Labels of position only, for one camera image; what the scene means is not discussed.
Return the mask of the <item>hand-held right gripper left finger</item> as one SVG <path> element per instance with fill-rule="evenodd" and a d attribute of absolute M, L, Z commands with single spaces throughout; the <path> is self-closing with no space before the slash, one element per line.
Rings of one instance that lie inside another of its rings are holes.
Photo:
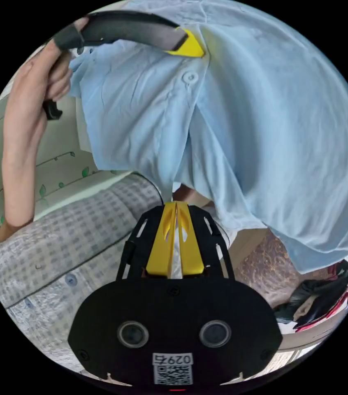
<path fill-rule="evenodd" d="M 171 275 L 176 232 L 176 203 L 165 204 L 151 253 L 146 265 L 148 275 Z"/>

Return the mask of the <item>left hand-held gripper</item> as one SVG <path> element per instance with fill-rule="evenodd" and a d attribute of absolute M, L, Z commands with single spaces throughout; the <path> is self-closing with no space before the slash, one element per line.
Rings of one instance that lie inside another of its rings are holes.
<path fill-rule="evenodd" d="M 77 30 L 72 23 L 53 36 L 61 51 L 112 44 L 118 40 L 155 47 L 173 56 L 202 58 L 205 51 L 195 35 L 176 23 L 152 13 L 102 11 L 90 13 Z"/>

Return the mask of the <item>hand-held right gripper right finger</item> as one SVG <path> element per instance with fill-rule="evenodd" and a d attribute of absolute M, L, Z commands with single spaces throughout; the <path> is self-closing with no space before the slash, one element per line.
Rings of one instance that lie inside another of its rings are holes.
<path fill-rule="evenodd" d="M 188 204 L 185 202 L 177 202 L 176 212 L 182 274 L 201 275 L 204 271 L 204 264 L 197 243 Z"/>

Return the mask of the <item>person's left hand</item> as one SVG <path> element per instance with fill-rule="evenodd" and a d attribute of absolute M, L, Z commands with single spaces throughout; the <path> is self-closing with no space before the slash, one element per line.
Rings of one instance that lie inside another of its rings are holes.
<path fill-rule="evenodd" d="M 43 103 L 62 98 L 70 89 L 71 54 L 60 50 L 54 40 L 28 60 L 18 71 L 4 117 L 4 137 L 15 144 L 29 144 L 47 125 Z"/>

